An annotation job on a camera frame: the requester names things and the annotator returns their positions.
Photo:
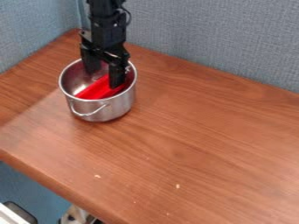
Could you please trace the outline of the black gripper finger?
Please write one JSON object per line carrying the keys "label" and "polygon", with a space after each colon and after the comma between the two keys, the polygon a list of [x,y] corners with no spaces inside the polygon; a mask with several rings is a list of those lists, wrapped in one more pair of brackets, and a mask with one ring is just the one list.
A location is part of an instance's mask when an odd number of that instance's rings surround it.
{"label": "black gripper finger", "polygon": [[112,89],[117,88],[125,82],[128,62],[120,60],[108,65],[108,85]]}
{"label": "black gripper finger", "polygon": [[80,48],[80,57],[88,74],[93,74],[101,68],[100,59],[94,52],[86,47]]}

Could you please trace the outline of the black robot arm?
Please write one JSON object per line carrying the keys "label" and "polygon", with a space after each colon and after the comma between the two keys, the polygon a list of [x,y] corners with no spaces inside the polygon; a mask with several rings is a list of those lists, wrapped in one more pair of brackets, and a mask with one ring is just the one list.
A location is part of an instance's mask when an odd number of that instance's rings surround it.
{"label": "black robot arm", "polygon": [[130,13],[124,8],[125,0],[86,0],[89,29],[81,30],[80,57],[88,74],[101,68],[100,62],[108,64],[108,85],[117,88],[125,82],[129,52],[126,26]]}

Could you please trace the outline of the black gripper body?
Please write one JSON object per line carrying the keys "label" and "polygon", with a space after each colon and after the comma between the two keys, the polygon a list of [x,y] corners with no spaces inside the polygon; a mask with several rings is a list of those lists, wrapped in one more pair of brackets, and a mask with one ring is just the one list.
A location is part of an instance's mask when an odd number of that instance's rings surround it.
{"label": "black gripper body", "polygon": [[94,52],[97,58],[108,64],[120,60],[128,62],[129,53],[124,48],[126,41],[126,14],[108,16],[89,15],[90,27],[81,30],[80,47],[86,47]]}

